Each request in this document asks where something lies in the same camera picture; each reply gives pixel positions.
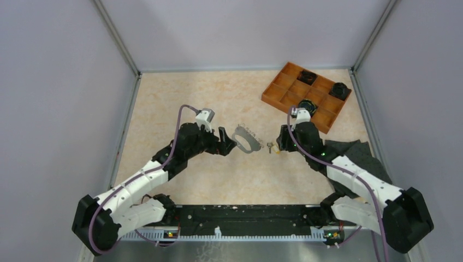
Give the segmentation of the yellow and silver keys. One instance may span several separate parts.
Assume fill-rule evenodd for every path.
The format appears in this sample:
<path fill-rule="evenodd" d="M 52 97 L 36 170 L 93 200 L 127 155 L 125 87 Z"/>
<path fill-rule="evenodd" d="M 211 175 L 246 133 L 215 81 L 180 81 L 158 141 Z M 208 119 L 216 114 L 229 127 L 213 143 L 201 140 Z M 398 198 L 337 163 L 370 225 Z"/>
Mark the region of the yellow and silver keys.
<path fill-rule="evenodd" d="M 278 147 L 277 144 L 273 143 L 273 142 L 267 142 L 266 143 L 266 146 L 268 148 L 268 152 L 270 154 L 274 153 L 274 154 L 280 154 L 280 149 Z"/>

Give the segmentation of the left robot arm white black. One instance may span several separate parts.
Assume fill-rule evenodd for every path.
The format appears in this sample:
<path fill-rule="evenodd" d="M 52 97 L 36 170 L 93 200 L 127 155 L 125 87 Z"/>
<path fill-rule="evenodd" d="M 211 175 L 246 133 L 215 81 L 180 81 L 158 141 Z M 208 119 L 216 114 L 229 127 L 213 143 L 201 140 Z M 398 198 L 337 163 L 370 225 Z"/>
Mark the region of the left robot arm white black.
<path fill-rule="evenodd" d="M 215 135 L 196 123 L 180 125 L 171 143 L 130 178 L 98 196 L 82 197 L 72 232 L 93 255 L 99 256 L 109 253 L 130 231 L 155 222 L 171 224 L 175 211 L 168 196 L 155 196 L 144 204 L 136 201 L 185 170 L 191 158 L 201 153 L 227 156 L 236 146 L 223 127 Z"/>

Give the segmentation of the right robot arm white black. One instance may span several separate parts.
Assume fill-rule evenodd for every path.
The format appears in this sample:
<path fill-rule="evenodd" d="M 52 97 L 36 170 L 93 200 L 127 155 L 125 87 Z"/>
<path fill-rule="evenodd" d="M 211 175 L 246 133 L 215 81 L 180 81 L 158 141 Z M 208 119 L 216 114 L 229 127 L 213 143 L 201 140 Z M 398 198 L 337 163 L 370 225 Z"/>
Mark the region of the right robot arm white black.
<path fill-rule="evenodd" d="M 352 222 L 379 234 L 399 253 L 407 253 L 434 230 L 422 193 L 391 184 L 368 143 L 324 141 L 311 122 L 281 125 L 276 142 L 281 151 L 301 154 L 332 184 L 335 192 L 321 203 L 325 224 Z"/>

